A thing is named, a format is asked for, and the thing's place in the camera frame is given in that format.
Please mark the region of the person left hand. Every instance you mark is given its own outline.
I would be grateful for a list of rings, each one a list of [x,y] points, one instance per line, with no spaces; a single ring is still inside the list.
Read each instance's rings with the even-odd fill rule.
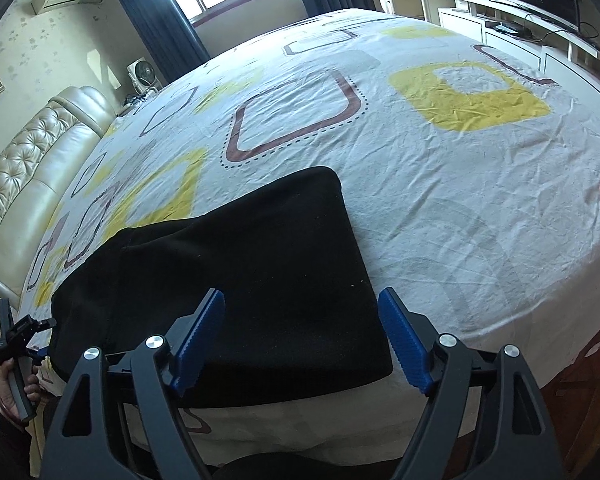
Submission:
[[[14,368],[15,361],[5,361],[0,369],[0,411],[3,416],[11,420],[14,424],[22,424],[22,418],[20,417],[16,399],[10,388],[8,375]],[[41,400],[41,388],[38,383],[38,367],[33,365],[31,367],[30,375],[24,380],[24,393],[28,400],[34,405],[38,406]]]

